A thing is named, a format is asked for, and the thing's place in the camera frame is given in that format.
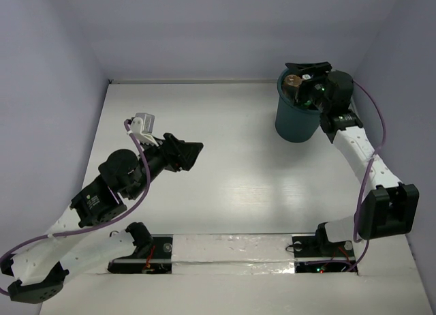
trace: dark green cup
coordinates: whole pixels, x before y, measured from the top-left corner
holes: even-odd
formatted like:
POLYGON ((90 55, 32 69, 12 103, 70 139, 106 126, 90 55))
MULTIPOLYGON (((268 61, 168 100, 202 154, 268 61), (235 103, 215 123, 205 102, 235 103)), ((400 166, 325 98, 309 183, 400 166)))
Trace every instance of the dark green cup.
POLYGON ((294 106, 291 99, 286 96, 281 88, 283 79, 289 74, 284 70, 277 80, 279 92, 279 106, 275 117, 275 129, 285 140, 291 143, 308 141, 320 126, 320 112, 294 106))

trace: white table surface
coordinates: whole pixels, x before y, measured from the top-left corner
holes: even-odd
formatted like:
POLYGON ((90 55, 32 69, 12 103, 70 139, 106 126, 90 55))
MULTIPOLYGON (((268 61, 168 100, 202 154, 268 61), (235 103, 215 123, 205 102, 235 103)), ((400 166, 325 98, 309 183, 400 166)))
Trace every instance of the white table surface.
MULTIPOLYGON (((190 172, 161 173, 141 207, 79 247, 131 222, 153 234, 304 233, 352 214, 359 185, 345 158, 320 129, 306 143, 283 140, 277 102, 274 84, 110 85, 85 185, 111 152, 135 150, 123 121, 138 112, 156 116, 157 137, 204 149, 190 172)), ((41 314, 431 314, 404 237, 375 240, 367 259, 366 277, 80 275, 41 314)))

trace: black bracket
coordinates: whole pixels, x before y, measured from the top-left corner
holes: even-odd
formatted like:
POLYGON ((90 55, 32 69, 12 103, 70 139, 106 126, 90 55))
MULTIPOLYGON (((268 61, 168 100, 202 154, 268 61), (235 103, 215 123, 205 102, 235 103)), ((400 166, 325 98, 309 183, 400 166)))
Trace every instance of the black bracket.
POLYGON ((22 282, 16 280, 8 286, 7 291, 12 301, 33 304, 42 303, 57 295, 62 290, 63 282, 68 273, 68 270, 64 270, 61 263, 58 262, 44 281, 22 286, 22 282))
POLYGON ((131 223, 125 230, 134 238, 134 246, 136 249, 133 253, 134 258, 142 258, 146 256, 153 246, 153 237, 143 223, 131 223))
POLYGON ((409 233, 414 223, 419 191, 413 184, 398 187, 377 186, 362 203, 359 235, 376 239, 409 233))
POLYGON ((2 274, 14 276, 14 272, 12 271, 12 265, 14 264, 14 260, 12 258, 14 256, 15 254, 10 254, 3 262, 0 263, 2 274))
MULTIPOLYGON (((350 241, 329 242, 325 229, 326 223, 318 225, 314 235, 295 235, 292 237, 292 247, 295 258, 322 258, 340 256, 339 247, 345 248, 350 241)), ((353 250, 347 251, 349 257, 354 257, 353 250)))
POLYGON ((110 191, 101 175, 72 199, 70 208, 77 211, 81 228, 109 222, 127 210, 127 206, 110 191))
POLYGON ((363 128, 363 123, 352 110, 347 110, 338 115, 322 113, 320 119, 322 131, 327 135, 331 143, 333 143, 338 130, 343 131, 351 126, 363 128))
POLYGON ((149 252, 113 260, 108 271, 113 274, 170 274, 172 270, 172 236, 155 236, 149 252))
POLYGON ((332 66, 329 62, 323 61, 321 63, 286 63, 290 74, 303 76, 310 74, 311 76, 319 76, 332 70, 332 66))

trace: screw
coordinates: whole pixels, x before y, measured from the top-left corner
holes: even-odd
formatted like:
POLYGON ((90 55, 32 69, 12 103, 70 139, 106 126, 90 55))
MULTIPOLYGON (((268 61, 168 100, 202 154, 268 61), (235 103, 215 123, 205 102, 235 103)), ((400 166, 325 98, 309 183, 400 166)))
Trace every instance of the screw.
POLYGON ((350 251, 350 250, 353 249, 353 244, 352 244, 351 241, 346 241, 346 242, 343 244, 343 247, 345 248, 345 250, 350 251))
POLYGON ((171 252, 172 251, 172 244, 171 243, 165 243, 163 245, 164 252, 171 252))
POLYGON ((295 252, 300 252, 302 250, 302 243, 301 243, 301 241, 295 241, 292 244, 292 247, 294 248, 295 252))

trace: cable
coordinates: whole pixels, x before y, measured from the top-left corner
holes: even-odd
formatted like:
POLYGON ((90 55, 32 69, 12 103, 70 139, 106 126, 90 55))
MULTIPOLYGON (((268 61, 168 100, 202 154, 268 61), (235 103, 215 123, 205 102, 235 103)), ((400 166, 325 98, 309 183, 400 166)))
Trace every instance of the cable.
POLYGON ((375 102, 374 98, 369 94, 369 92, 362 87, 362 85, 360 85, 360 83, 356 82, 355 80, 353 80, 354 84, 357 85, 369 98, 369 100, 373 103, 375 110, 377 111, 377 114, 379 115, 380 118, 380 122, 381 122, 381 128, 383 130, 383 136, 381 138, 381 142, 380 145, 374 149, 373 155, 371 157, 371 159, 368 162, 368 166, 367 169, 365 170, 365 174, 362 180, 362 185, 360 186, 360 191, 359 191, 359 197, 358 197, 358 202, 357 202, 357 207, 356 207, 356 212, 354 214, 354 231, 353 231, 353 240, 354 242, 359 242, 360 240, 358 239, 358 225, 360 222, 360 210, 362 208, 362 202, 363 202, 363 194, 364 194, 364 190, 365 190, 365 186, 367 185, 367 181, 369 178, 369 173, 371 171, 371 168, 373 166, 373 162, 374 162, 374 157, 376 155, 379 154, 380 150, 383 148, 383 146, 386 143, 386 123, 384 121, 382 112, 379 108, 379 106, 377 105, 377 103, 375 102))
POLYGON ((156 248, 156 245, 154 245, 151 248, 150 254, 149 254, 149 256, 145 260, 145 266, 142 268, 143 271, 150 268, 150 264, 149 263, 150 263, 150 259, 152 259, 152 257, 153 257, 153 253, 155 252, 155 248, 156 248))
POLYGON ((362 261, 362 259, 367 254, 368 247, 369 247, 369 240, 367 240, 367 244, 365 245, 365 249, 363 249, 363 253, 360 255, 359 259, 346 272, 351 272, 353 269, 356 268, 357 264, 360 263, 360 261, 362 261))
MULTIPOLYGON (((72 235, 81 235, 83 233, 93 232, 93 231, 99 230, 100 228, 105 228, 109 225, 115 224, 115 223, 121 221, 122 219, 126 218, 128 215, 130 215, 135 209, 137 209, 139 207, 139 205, 145 199, 146 195, 149 192, 150 182, 151 182, 149 163, 147 162, 147 159, 145 158, 145 154, 142 150, 140 143, 138 142, 138 140, 134 136, 133 132, 130 131, 130 125, 129 125, 128 119, 124 121, 124 128, 126 129, 127 132, 129 132, 128 134, 129 134, 131 140, 133 141, 133 143, 135 144, 136 149, 139 151, 142 163, 144 164, 144 167, 145 167, 146 186, 145 186, 145 189, 144 189, 141 197, 135 202, 135 204, 128 211, 126 211, 125 213, 123 213, 119 217, 116 217, 107 223, 103 223, 103 224, 100 224, 97 226, 93 226, 91 228, 83 228, 83 229, 75 230, 75 231, 53 233, 52 234, 53 237, 70 237, 72 235)), ((8 258, 10 256, 10 254, 13 254, 16 250, 19 250, 20 248, 24 247, 25 245, 29 245, 30 243, 34 243, 34 242, 44 240, 47 238, 48 238, 48 235, 40 235, 38 237, 35 237, 35 238, 32 238, 30 240, 27 240, 25 242, 20 243, 19 245, 13 247, 11 250, 6 252, 0 258, 0 263, 2 263, 6 258, 8 258)), ((5 296, 9 296, 9 292, 5 291, 2 288, 0 288, 0 294, 5 295, 5 296)))
POLYGON ((285 248, 285 250, 286 250, 287 252, 294 253, 293 250, 289 250, 288 248, 292 248, 292 249, 294 249, 294 245, 288 245, 288 246, 285 248))
POLYGON ((347 258, 348 262, 351 263, 351 262, 349 261, 349 257, 348 257, 347 252, 346 252, 344 249, 342 249, 341 247, 338 247, 338 249, 339 249, 339 251, 341 251, 341 253, 343 253, 343 254, 345 255, 345 257, 347 258))
POLYGON ((351 266, 352 264, 350 264, 349 262, 347 262, 346 260, 341 260, 341 259, 332 259, 329 262, 326 263, 325 260, 314 260, 311 262, 305 262, 305 265, 314 265, 314 264, 330 264, 330 263, 343 263, 343 264, 347 264, 348 266, 351 266))
POLYGON ((332 262, 332 260, 334 260, 335 257, 336 257, 336 252, 333 253, 332 259, 330 259, 326 264, 322 265, 321 267, 325 268, 328 264, 332 262))

